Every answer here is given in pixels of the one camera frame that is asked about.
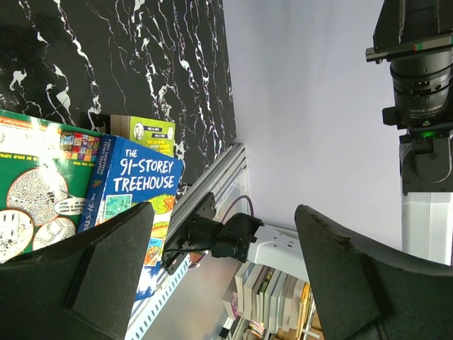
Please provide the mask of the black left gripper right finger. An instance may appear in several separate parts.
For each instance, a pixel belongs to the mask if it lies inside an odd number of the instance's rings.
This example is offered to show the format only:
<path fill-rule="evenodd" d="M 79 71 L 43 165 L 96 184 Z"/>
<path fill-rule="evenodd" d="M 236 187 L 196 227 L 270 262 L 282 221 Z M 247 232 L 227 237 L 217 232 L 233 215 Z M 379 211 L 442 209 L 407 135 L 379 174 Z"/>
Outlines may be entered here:
<path fill-rule="evenodd" d="M 325 339 L 451 339 L 452 267 L 354 232 L 308 205 L 294 214 Z"/>

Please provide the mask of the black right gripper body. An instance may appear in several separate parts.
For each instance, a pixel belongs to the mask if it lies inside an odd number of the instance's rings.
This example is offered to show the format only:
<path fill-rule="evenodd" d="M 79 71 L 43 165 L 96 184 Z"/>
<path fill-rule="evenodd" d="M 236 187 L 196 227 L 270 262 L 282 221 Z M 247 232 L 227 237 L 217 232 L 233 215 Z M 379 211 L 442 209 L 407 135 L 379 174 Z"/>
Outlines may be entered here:
<path fill-rule="evenodd" d="M 386 0 L 366 49 L 367 62 L 379 64 L 452 46 L 452 1 Z"/>

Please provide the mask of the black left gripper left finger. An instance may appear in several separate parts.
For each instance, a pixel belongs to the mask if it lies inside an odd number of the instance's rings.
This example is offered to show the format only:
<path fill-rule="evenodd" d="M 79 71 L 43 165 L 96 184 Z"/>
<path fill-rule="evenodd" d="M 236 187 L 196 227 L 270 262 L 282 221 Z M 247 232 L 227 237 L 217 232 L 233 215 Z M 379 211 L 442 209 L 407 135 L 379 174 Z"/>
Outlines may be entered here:
<path fill-rule="evenodd" d="M 154 210 L 107 222 L 1 265 L 2 339 L 124 339 Z"/>

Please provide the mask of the blue 91-storey treehouse book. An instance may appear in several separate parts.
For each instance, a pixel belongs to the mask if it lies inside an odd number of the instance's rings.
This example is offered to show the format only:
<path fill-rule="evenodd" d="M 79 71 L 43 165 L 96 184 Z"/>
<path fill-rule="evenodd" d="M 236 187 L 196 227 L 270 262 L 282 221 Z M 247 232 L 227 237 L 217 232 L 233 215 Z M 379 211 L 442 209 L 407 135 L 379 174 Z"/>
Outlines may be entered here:
<path fill-rule="evenodd" d="M 154 221 L 135 300 L 151 297 L 173 212 L 183 162 L 124 137 L 104 135 L 86 192 L 78 233 L 149 202 Z"/>

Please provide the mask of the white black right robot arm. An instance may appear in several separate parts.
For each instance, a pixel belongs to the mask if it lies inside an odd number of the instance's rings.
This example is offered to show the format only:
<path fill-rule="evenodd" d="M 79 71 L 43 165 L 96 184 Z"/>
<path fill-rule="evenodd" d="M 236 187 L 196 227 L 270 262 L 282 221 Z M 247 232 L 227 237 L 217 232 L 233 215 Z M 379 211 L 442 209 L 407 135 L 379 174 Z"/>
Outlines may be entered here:
<path fill-rule="evenodd" d="M 385 1 L 366 51 L 388 62 L 399 138 L 402 249 L 452 264 L 452 2 Z"/>

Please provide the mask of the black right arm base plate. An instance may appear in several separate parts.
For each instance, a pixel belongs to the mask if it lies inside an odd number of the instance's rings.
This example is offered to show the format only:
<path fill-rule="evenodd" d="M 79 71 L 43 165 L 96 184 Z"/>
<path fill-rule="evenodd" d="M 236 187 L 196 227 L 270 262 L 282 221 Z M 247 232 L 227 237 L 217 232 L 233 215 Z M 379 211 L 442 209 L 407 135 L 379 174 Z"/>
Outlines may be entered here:
<path fill-rule="evenodd" d="M 212 228 L 217 224 L 214 194 L 208 192 L 167 237 L 161 259 L 161 267 L 169 275 L 176 272 L 185 256 L 194 249 L 205 250 L 211 244 Z"/>

